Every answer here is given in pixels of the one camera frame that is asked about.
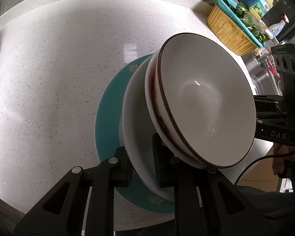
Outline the person's right hand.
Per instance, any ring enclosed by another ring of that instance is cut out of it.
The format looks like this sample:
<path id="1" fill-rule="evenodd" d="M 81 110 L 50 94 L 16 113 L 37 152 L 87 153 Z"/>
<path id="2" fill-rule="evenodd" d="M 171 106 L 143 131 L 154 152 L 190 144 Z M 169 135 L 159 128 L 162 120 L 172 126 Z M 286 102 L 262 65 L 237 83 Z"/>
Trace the person's right hand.
<path id="1" fill-rule="evenodd" d="M 273 145 L 274 155 L 283 155 L 295 151 L 295 147 L 284 146 L 278 143 Z M 288 157 L 273 158 L 272 170 L 274 175 L 282 174 L 287 165 L 295 167 L 295 154 Z"/>

